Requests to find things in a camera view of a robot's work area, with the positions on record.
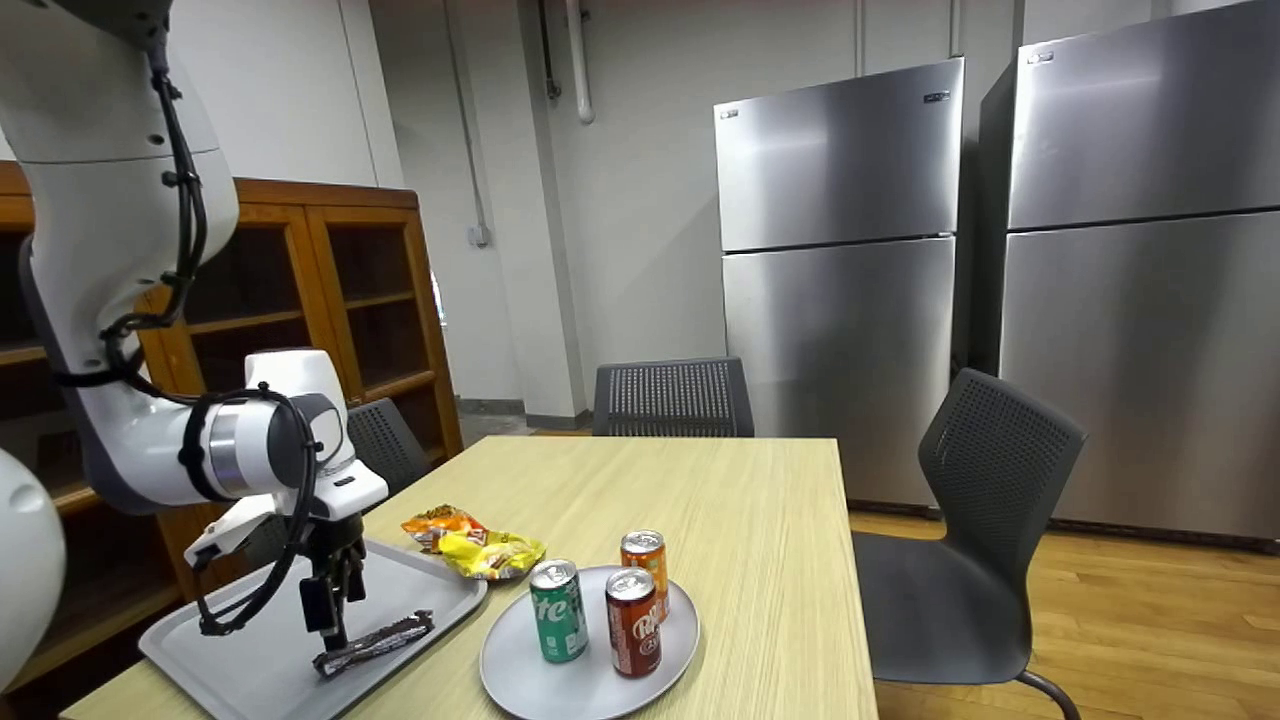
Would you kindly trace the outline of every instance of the round plate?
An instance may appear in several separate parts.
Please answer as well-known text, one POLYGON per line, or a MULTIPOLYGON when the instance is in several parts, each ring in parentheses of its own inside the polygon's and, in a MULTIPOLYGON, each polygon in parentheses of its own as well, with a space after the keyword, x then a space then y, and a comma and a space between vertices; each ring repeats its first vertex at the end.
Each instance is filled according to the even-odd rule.
POLYGON ((605 583, 615 568, 579 568, 592 643, 569 662, 534 647, 531 595, 520 595, 487 633, 480 653, 483 692, 512 717, 624 717, 660 701, 686 669, 701 622, 680 583, 669 588, 662 659, 641 681, 613 671, 605 583))

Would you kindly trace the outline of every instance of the green soda can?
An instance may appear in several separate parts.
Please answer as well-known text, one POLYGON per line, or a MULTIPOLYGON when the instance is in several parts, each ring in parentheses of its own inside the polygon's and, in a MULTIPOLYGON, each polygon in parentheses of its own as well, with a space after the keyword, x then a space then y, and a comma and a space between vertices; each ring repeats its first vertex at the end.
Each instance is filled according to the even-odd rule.
POLYGON ((575 564, 543 559, 528 571, 534 643, 548 662, 569 662, 588 647, 584 588, 575 564))

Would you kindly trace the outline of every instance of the refrigerator door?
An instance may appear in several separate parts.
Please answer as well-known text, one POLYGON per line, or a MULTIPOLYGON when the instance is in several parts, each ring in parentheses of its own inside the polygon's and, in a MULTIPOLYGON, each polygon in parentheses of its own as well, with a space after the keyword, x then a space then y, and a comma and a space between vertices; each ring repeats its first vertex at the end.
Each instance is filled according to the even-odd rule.
POLYGON ((1014 61, 1009 229, 1280 203, 1280 5, 1236 5, 1014 61))
POLYGON ((724 255, 759 435, 836 435, 847 500, 932 504, 916 445, 946 390, 956 241, 724 255))
POLYGON ((717 102, 724 253, 956 230, 956 65, 717 102))
POLYGON ((1071 414, 1058 515, 1280 536, 1280 211, 1009 241, 1004 376, 1071 414))

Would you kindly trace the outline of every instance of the table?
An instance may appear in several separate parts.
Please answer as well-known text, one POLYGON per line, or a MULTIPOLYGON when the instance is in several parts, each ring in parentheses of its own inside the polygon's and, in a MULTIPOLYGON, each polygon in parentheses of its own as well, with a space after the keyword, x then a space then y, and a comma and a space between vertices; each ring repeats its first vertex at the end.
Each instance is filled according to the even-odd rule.
MULTIPOLYGON (((460 504, 579 568, 615 564, 624 528, 669 536, 669 571, 704 639, 650 717, 874 717, 839 456, 833 441, 490 435, 369 515, 369 538, 411 547, 399 520, 460 504)), ((476 656, 524 583, 487 604, 353 717, 494 717, 476 656)), ((66 717, 197 717, 149 659, 66 717)))

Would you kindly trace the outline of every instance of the gray tray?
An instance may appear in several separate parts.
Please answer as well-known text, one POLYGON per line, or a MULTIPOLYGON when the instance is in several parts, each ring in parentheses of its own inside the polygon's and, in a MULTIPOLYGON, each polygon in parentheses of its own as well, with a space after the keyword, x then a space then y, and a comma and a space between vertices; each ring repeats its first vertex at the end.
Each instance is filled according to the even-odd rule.
POLYGON ((627 717, 660 701, 692 662, 701 621, 680 583, 669 588, 669 621, 660 633, 662 659, 650 675, 624 681, 613 671, 605 583, 615 568, 584 568, 588 653, 571 662, 543 662, 534 647, 531 595, 515 601, 487 633, 480 653, 480 682, 512 717, 627 717))
MULTIPOLYGON (((265 571, 267 568, 213 590, 213 606, 254 588, 265 571)), ((427 606, 436 626, 417 643, 353 662, 334 681, 321 681, 310 656, 323 653, 323 643, 305 626, 294 590, 294 578, 306 571, 310 564, 294 559, 273 604, 236 635, 201 635, 201 611, 197 604, 182 604, 145 633, 139 653, 213 717, 334 717, 441 639, 451 622, 472 615, 487 595, 483 578, 462 578, 432 555, 369 545, 369 601, 349 604, 349 635, 356 639, 377 633, 417 606, 427 606)))

